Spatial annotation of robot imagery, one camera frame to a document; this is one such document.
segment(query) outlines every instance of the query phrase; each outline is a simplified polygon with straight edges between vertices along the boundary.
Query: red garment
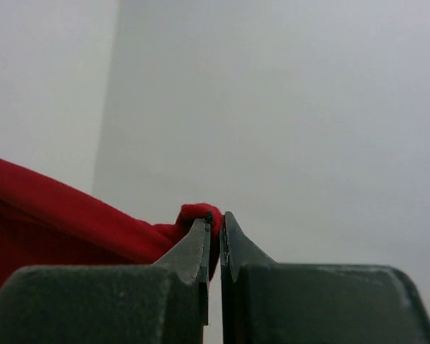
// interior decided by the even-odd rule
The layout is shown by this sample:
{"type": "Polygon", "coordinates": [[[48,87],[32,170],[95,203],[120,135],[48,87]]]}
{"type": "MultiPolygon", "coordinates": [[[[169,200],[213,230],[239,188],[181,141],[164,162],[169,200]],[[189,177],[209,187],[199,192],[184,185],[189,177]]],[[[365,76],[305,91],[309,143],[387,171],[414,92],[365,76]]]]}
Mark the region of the red garment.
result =
{"type": "Polygon", "coordinates": [[[175,224],[134,219],[54,179],[0,159],[0,287],[18,268],[36,264],[150,264],[214,215],[211,276],[219,255],[220,211],[181,207],[175,224]]]}

